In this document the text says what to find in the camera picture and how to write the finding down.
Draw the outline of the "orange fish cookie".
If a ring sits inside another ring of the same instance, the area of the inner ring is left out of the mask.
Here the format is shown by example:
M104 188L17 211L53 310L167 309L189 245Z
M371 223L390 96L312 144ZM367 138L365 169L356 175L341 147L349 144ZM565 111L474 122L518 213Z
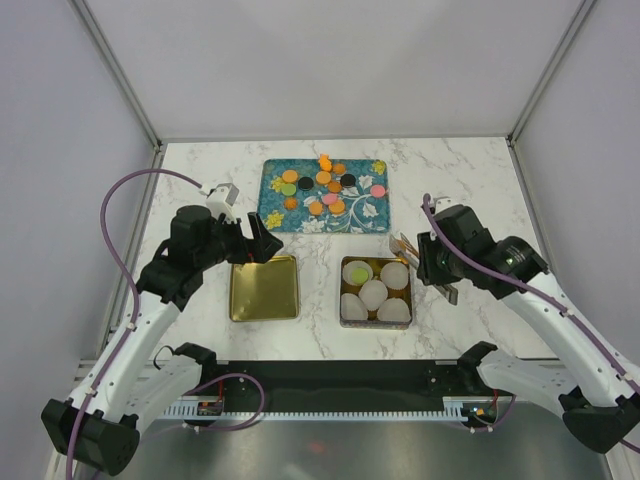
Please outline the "orange fish cookie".
M318 163L322 171L331 172L333 165L329 156L326 154L322 154L318 158Z
M397 238L394 235L389 236L389 249L394 255L410 255L415 258L419 256L419 253L409 244L407 244L402 238Z

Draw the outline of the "silver metal tongs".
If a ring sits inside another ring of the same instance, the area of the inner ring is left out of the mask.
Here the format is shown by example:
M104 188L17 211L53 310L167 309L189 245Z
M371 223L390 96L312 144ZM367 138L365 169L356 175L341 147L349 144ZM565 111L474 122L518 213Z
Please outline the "silver metal tongs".
M402 238L407 244L411 245L419 253L418 249L411 244L409 239L403 233L401 233L400 236L397 238ZM421 281L423 285L434 288L443 298L446 299L446 301L450 305L456 306L458 304L459 291L456 287L454 287L453 285L435 285L435 284L432 284L426 277L421 276L419 256L417 258L410 255L403 255L403 254L394 255L394 256L402 260L405 260L409 264L409 266L415 271L416 277Z

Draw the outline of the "gold tin lid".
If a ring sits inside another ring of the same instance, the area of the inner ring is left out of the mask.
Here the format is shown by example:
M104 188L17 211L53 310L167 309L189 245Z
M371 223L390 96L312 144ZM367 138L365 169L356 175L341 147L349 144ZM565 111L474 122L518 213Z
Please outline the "gold tin lid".
M275 256L267 263L234 265L229 318L233 322L290 320L300 311L297 259Z

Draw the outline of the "green sandwich cookie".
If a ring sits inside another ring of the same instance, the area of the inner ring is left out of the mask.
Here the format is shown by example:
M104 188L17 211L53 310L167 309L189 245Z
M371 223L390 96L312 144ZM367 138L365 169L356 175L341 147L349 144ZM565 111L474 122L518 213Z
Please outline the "green sandwich cookie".
M356 268L351 272L351 280L354 284L364 284L369 279L369 273L364 268Z

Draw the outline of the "pink sandwich cookie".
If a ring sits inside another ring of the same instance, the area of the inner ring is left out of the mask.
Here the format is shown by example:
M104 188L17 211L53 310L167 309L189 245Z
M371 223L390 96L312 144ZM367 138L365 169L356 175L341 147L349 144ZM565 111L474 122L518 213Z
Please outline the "pink sandwich cookie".
M322 197L322 202L326 206L334 205L339 200L339 196L336 193L327 193Z

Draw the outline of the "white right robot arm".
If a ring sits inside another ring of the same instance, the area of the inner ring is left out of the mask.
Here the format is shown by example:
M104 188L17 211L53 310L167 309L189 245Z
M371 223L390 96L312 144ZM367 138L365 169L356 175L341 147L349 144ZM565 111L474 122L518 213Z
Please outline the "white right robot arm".
M504 391L559 417L588 449L605 454L639 425L639 367L616 350L570 301L545 260L524 239L493 239L474 210L424 196L431 226L418 235L417 276L425 285L462 280L521 317L564 367L559 375L481 341L458 359L469 394Z

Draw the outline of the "green cookie on tray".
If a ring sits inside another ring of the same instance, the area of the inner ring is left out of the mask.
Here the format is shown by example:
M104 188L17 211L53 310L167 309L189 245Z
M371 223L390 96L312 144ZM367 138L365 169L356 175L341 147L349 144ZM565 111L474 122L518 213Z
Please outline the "green cookie on tray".
M296 194L296 191L297 191L296 185L292 183L285 183L281 187L281 193L286 197L294 196Z

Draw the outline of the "square cookie tin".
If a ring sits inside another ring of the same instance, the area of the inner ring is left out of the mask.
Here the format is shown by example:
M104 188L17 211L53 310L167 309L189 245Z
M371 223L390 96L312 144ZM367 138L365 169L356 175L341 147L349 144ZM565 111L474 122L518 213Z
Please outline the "square cookie tin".
M339 322L344 328L407 330L413 321L406 260L346 256L340 263Z

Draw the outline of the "black sandwich cookie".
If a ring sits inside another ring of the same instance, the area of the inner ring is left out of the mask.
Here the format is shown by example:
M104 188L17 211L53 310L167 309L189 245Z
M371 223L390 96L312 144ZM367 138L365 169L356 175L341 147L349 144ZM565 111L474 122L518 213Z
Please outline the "black sandwich cookie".
M340 184L343 188L353 187L356 183L356 179L352 174L344 174L340 178Z
M314 180L311 177L301 177L298 181L298 188L302 191L310 191L314 187Z

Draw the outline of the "white paper cupcake liner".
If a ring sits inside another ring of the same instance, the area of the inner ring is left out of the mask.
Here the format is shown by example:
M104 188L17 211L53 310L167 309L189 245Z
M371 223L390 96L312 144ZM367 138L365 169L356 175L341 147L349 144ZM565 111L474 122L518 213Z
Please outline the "white paper cupcake liner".
M366 281L368 282L369 280L372 280L374 277L374 273L373 273L373 269L372 267L365 261L362 260L353 260L350 261L348 263L346 263L342 269L342 279L351 286L361 286L364 284L354 284L351 280L351 272L356 269L356 268L364 268L368 271L369 273L369 279Z

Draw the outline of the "pink cookie right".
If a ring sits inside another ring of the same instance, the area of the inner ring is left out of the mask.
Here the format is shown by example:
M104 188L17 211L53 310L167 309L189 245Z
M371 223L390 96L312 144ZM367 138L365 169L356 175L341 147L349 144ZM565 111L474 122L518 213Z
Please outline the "pink cookie right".
M374 198L383 198L386 193L386 188L383 185L372 185L370 188L370 194Z

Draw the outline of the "teal floral tray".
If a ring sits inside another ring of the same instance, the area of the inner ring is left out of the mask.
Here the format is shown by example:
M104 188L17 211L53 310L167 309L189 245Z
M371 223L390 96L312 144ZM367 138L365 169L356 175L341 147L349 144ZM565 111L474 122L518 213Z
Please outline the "teal floral tray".
M257 212L274 233L382 234L391 227L382 160L275 158L264 162Z

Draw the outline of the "orange fish cookie top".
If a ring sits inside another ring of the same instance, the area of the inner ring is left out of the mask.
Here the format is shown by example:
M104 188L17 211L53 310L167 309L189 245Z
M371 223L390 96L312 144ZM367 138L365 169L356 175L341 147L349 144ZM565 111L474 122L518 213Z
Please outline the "orange fish cookie top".
M329 156L326 154L322 154L318 158L318 163L322 171L331 172L333 165Z

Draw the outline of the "black sandwich cookie right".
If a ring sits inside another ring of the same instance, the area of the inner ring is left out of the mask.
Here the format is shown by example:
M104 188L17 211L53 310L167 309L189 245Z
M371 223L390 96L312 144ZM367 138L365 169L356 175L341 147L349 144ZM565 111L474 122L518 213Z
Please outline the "black sandwich cookie right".
M343 188L353 187L356 183L356 179L352 174L344 174L340 178L340 184Z

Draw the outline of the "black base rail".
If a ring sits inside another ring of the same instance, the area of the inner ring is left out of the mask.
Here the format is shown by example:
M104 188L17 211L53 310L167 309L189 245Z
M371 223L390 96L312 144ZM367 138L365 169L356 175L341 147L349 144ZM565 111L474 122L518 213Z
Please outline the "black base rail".
M206 379L221 383L175 402L168 417L263 419L464 418L448 398L490 406L506 392L465 377L453 361L230 361Z

